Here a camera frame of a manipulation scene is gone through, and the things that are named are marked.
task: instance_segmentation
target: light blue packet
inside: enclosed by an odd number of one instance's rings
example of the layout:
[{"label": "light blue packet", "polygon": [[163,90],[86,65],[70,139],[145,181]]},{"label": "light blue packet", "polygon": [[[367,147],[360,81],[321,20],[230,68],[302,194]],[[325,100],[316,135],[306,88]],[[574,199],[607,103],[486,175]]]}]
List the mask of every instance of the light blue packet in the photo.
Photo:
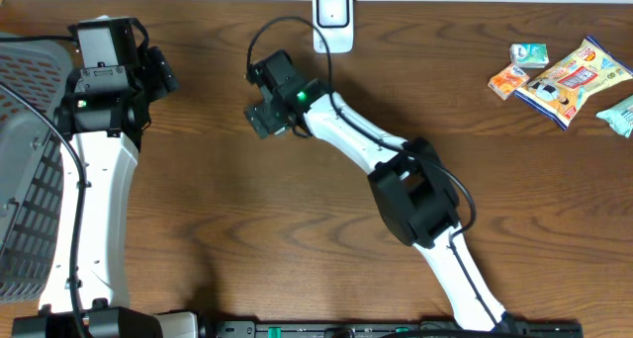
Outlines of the light blue packet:
[{"label": "light blue packet", "polygon": [[595,116],[607,121],[618,134],[629,137],[633,130],[633,96]]}]

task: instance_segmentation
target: wooden table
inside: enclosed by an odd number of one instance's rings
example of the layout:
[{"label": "wooden table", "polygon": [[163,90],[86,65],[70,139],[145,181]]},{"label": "wooden table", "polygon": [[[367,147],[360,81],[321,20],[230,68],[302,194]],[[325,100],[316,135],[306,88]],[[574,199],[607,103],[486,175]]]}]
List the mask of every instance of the wooden table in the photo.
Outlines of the wooden table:
[{"label": "wooden table", "polygon": [[[132,308],[208,309],[261,320],[420,320],[451,315],[424,260],[380,220],[360,169],[316,139],[259,140],[242,110],[255,31],[309,2],[8,0],[1,29],[64,34],[77,21],[136,16],[182,90],[151,105],[128,211]],[[489,78],[513,42],[559,60],[587,34],[633,63],[633,7],[356,3],[354,49],[336,90],[398,135],[424,135],[481,214],[468,243],[496,297],[528,319],[577,319],[587,337],[630,337],[633,140],[594,117],[633,81],[592,96],[562,132]],[[284,47],[323,77],[312,32],[273,28],[255,57]],[[465,216],[466,207],[461,207]],[[34,302],[0,308],[0,335]]]}]

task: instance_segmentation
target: cable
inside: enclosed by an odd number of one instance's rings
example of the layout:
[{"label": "cable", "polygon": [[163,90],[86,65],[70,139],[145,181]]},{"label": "cable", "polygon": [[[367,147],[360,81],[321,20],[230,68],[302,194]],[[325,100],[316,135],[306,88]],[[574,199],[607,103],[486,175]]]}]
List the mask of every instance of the cable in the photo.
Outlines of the cable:
[{"label": "cable", "polygon": [[90,332],[88,332],[88,328],[83,324],[83,320],[81,318],[81,312],[79,311],[79,290],[77,288],[77,256],[79,247],[79,233],[81,230],[81,216],[83,214],[83,203],[86,197],[86,172],[75,149],[72,147],[72,145],[70,145],[70,143],[68,143],[68,141],[61,134],[61,131],[57,129],[57,127],[46,115],[40,112],[40,110],[38,110],[31,102],[27,101],[27,99],[25,99],[22,95],[14,91],[9,86],[5,85],[3,82],[0,82],[0,88],[2,88],[8,95],[20,101],[21,104],[23,104],[31,112],[36,114],[36,116],[38,116],[38,118],[40,118],[40,120],[42,120],[42,122],[44,122],[45,125],[50,128],[50,130],[57,136],[66,150],[68,150],[68,153],[70,154],[70,157],[72,158],[72,161],[77,168],[77,174],[79,176],[79,181],[77,182],[77,208],[75,210],[75,221],[72,227],[72,239],[70,241],[68,278],[70,280],[70,303],[72,304],[72,315],[75,321],[75,325],[77,327],[77,331],[79,332],[79,336],[81,338],[88,338],[90,337]]},{"label": "cable", "polygon": [[435,160],[427,158],[427,157],[422,156],[420,154],[414,153],[412,151],[408,151],[408,150],[402,149],[400,147],[397,147],[397,146],[394,146],[394,145],[391,145],[391,144],[387,144],[382,139],[375,137],[374,135],[370,134],[368,131],[366,131],[365,129],[363,129],[362,127],[357,125],[356,123],[354,123],[351,120],[349,120],[345,116],[345,114],[343,114],[341,109],[339,109],[336,106],[336,104],[334,102],[334,97],[332,95],[334,89],[332,87],[331,54],[329,52],[329,45],[327,44],[327,41],[325,40],[325,37],[323,36],[322,32],[317,27],[315,27],[314,24],[312,24],[311,22],[309,22],[308,20],[306,20],[306,19],[304,19],[302,17],[298,17],[298,16],[284,16],[284,17],[278,17],[278,18],[273,19],[272,21],[266,23],[255,34],[253,39],[250,41],[250,45],[248,46],[248,53],[246,55],[246,74],[250,75],[250,69],[251,69],[250,57],[251,57],[251,54],[252,54],[253,47],[255,46],[255,43],[257,42],[257,39],[259,39],[259,37],[262,35],[262,33],[264,33],[269,27],[271,27],[272,25],[277,24],[279,22],[282,22],[282,21],[298,21],[298,22],[301,22],[301,23],[311,27],[314,31],[316,31],[318,33],[318,35],[320,36],[321,40],[323,41],[323,44],[325,45],[325,54],[326,54],[326,57],[327,57],[327,87],[329,89],[327,94],[329,96],[329,103],[331,104],[332,108],[334,109],[334,112],[336,113],[336,115],[338,117],[340,117],[342,120],[344,120],[354,130],[356,130],[359,133],[361,133],[362,135],[366,136],[368,139],[372,140],[373,142],[375,142],[379,146],[384,147],[384,148],[389,149],[389,150],[392,150],[392,151],[395,151],[396,153],[404,154],[404,155],[406,155],[408,157],[412,157],[414,159],[417,159],[418,161],[424,162],[424,163],[432,166],[433,168],[437,169],[438,171],[444,173],[455,184],[455,186],[457,186],[457,188],[462,192],[462,194],[464,194],[464,198],[468,202],[468,206],[470,208],[470,220],[468,221],[468,223],[466,223],[466,225],[462,226],[462,228],[460,228],[460,229],[456,230],[455,232],[451,233],[451,235],[449,236],[449,247],[453,251],[453,254],[455,255],[455,258],[457,259],[457,262],[459,263],[459,266],[462,269],[462,272],[464,273],[464,276],[466,277],[466,280],[468,281],[468,283],[471,286],[471,289],[475,293],[475,298],[482,305],[482,307],[484,308],[484,311],[486,312],[488,317],[491,319],[491,321],[495,325],[495,328],[498,328],[498,322],[495,319],[495,316],[493,315],[493,313],[491,312],[490,308],[486,305],[486,303],[484,302],[484,299],[480,295],[479,290],[475,286],[475,283],[473,282],[473,279],[471,278],[470,274],[466,270],[466,267],[464,266],[464,263],[462,262],[462,259],[459,256],[459,253],[457,252],[457,248],[455,247],[455,244],[453,242],[453,239],[456,236],[458,236],[460,234],[463,235],[466,231],[468,231],[470,228],[472,228],[473,225],[475,225],[475,222],[477,221],[477,207],[475,205],[475,200],[473,200],[473,197],[471,196],[471,194],[468,191],[468,189],[466,189],[466,186],[464,186],[464,184],[455,175],[453,175],[450,171],[448,171],[448,169],[446,169],[441,164],[436,163]]},{"label": "cable", "polygon": [[75,42],[71,36],[37,36],[37,37],[8,37],[0,38],[0,42],[38,42],[38,41],[66,41]]},{"label": "cable", "polygon": [[450,329],[424,329],[418,331],[390,333],[381,338],[423,338],[423,337],[451,337],[451,338],[532,338],[526,335],[483,332],[473,330],[450,330]]}]

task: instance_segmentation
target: snack bag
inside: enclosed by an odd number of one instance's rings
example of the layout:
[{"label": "snack bag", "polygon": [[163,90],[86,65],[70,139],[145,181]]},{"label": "snack bag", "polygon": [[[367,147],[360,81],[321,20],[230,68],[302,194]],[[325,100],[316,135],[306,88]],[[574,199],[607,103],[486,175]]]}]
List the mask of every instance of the snack bag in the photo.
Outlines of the snack bag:
[{"label": "snack bag", "polygon": [[629,137],[633,130],[633,96],[595,116],[607,121],[618,134]]},{"label": "snack bag", "polygon": [[493,76],[488,86],[497,92],[498,96],[506,100],[514,90],[523,86],[530,77],[518,66],[510,65],[502,72]]},{"label": "snack bag", "polygon": [[633,76],[593,37],[514,93],[563,130],[592,94]]},{"label": "snack bag", "polygon": [[538,43],[513,44],[510,47],[510,60],[518,67],[543,68],[550,62],[547,46]]}]

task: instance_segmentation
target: black bracket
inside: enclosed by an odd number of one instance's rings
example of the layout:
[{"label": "black bracket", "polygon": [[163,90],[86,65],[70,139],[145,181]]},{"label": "black bracket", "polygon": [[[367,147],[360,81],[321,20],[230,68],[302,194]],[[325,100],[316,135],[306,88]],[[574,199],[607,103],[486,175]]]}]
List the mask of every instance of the black bracket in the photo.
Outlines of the black bracket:
[{"label": "black bracket", "polygon": [[[405,143],[404,150],[440,164],[435,149],[421,137]],[[377,165],[367,178],[385,225],[405,245],[432,248],[439,234],[459,223],[457,193],[432,165],[401,153]]]}]

